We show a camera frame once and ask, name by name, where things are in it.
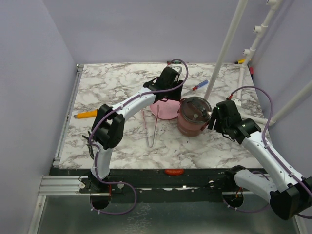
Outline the pink steel lunch pot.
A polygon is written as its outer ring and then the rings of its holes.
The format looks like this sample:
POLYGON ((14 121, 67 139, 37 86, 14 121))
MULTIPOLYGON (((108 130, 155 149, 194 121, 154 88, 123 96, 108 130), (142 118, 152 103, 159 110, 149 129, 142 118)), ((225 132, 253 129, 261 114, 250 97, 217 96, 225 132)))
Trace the pink steel lunch pot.
POLYGON ((178 116, 178 128, 183 131, 199 131, 207 126, 207 122, 192 122, 187 120, 183 115, 178 116))

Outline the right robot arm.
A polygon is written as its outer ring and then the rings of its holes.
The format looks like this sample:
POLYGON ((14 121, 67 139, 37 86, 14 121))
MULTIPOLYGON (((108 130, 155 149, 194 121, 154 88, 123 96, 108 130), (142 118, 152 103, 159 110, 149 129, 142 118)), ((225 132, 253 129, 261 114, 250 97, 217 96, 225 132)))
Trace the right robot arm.
POLYGON ((243 120, 234 101, 227 99, 213 108, 208 129, 237 141, 258 160, 271 178, 266 180, 238 165, 226 172, 224 185, 228 190, 241 187, 253 192, 267 201, 283 220, 311 207, 311 177, 305 178, 270 146, 254 120, 243 120))

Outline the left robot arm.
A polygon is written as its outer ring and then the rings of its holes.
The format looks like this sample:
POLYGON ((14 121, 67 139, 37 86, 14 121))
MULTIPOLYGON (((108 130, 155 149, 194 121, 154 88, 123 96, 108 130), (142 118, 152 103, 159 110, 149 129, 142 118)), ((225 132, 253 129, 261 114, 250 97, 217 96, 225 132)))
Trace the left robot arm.
POLYGON ((143 84, 142 88, 124 101, 97 111, 87 146, 94 156, 91 187, 96 192, 106 190, 113 149, 121 142, 126 121, 157 101, 179 100, 185 80, 180 80, 182 67, 167 66, 160 76, 143 84))

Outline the pink food plate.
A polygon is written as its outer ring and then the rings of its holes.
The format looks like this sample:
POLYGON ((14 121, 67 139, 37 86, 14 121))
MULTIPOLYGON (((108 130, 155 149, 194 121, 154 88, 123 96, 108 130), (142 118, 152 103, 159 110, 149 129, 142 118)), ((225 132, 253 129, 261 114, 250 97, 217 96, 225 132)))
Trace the pink food plate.
POLYGON ((175 100, 157 101, 150 105, 151 112, 159 119, 171 120, 178 116, 180 102, 175 100))

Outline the transparent grey pot lid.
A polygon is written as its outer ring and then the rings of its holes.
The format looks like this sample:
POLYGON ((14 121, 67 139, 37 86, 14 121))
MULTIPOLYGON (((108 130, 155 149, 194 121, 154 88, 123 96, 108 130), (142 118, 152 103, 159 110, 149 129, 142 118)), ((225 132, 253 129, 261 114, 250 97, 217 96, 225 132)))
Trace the transparent grey pot lid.
POLYGON ((206 124, 212 111, 210 103, 202 97, 187 97, 180 101, 179 114, 187 123, 206 124))

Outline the dark red steel lunch pot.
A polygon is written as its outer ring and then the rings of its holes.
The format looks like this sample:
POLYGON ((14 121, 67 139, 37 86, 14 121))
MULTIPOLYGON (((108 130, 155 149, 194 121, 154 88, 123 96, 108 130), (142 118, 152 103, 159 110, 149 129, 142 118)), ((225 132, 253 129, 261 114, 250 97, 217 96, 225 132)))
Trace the dark red steel lunch pot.
POLYGON ((184 136, 187 136, 187 137, 196 137, 196 136, 200 135, 200 133, 202 132, 201 129, 190 130, 190 129, 185 129, 180 125, 178 125, 177 128, 184 136))

